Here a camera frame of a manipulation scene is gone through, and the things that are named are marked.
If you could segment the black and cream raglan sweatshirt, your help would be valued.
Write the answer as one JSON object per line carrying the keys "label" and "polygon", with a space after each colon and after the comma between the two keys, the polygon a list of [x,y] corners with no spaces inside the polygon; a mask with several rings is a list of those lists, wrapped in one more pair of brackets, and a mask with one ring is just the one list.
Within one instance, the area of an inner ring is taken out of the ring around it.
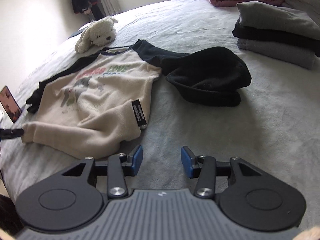
{"label": "black and cream raglan sweatshirt", "polygon": [[251,84],[242,59],[225,47],[176,53],[139,40],[103,48],[39,83],[26,101],[34,121],[23,124],[25,144],[52,147],[75,158],[104,158],[146,128],[153,83],[160,77],[188,102],[235,107]]}

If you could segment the dark clothes hanging on rack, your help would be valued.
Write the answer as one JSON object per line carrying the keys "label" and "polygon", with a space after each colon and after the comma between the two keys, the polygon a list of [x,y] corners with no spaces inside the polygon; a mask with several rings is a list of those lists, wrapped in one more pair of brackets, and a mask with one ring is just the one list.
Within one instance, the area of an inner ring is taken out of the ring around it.
{"label": "dark clothes hanging on rack", "polygon": [[105,17],[99,8],[98,0],[72,0],[72,7],[75,14],[92,13],[95,20],[100,20]]}

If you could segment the white plush dog toy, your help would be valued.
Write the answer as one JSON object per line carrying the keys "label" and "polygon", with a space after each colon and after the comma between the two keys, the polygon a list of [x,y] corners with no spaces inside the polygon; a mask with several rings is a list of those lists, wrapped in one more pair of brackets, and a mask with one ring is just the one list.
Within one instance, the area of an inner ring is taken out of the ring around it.
{"label": "white plush dog toy", "polygon": [[87,52],[91,46],[102,47],[115,40],[117,32],[114,25],[118,23],[114,17],[105,17],[91,23],[76,42],[74,50],[77,54]]}

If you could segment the grey folded garment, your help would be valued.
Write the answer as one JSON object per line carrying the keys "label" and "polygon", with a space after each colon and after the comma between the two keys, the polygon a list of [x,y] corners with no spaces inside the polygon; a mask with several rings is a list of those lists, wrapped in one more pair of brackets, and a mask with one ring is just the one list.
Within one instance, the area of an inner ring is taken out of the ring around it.
{"label": "grey folded garment", "polygon": [[304,11],[262,2],[242,2],[236,7],[240,24],[245,27],[285,31],[319,40],[319,25]]}
{"label": "grey folded garment", "polygon": [[316,56],[310,49],[277,42],[264,42],[239,38],[239,49],[249,50],[280,61],[289,62],[306,69],[312,69]]}

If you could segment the black folded garment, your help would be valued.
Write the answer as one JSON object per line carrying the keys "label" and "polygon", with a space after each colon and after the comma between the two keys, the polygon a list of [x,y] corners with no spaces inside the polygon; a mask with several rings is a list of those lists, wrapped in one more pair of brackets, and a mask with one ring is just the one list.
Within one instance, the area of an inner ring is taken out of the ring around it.
{"label": "black folded garment", "polygon": [[258,29],[240,24],[240,19],[235,23],[233,36],[255,41],[277,42],[295,47],[311,50],[319,57],[319,40],[303,35],[289,33],[281,30]]}

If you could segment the top grey folded garment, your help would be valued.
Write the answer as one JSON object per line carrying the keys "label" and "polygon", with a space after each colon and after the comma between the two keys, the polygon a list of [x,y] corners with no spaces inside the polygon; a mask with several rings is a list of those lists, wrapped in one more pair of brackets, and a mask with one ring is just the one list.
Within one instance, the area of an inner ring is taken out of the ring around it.
{"label": "top grey folded garment", "polygon": [[319,25],[304,11],[262,2],[242,2],[236,7],[240,24],[245,27],[285,31],[319,40]]}

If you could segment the bottom grey folded garment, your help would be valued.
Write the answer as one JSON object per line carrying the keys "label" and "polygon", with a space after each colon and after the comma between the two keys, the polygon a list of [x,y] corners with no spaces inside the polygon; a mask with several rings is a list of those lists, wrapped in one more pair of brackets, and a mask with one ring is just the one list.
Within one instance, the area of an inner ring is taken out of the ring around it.
{"label": "bottom grey folded garment", "polygon": [[264,42],[239,38],[239,49],[249,50],[280,61],[289,62],[306,69],[312,69],[316,56],[310,49],[277,42]]}

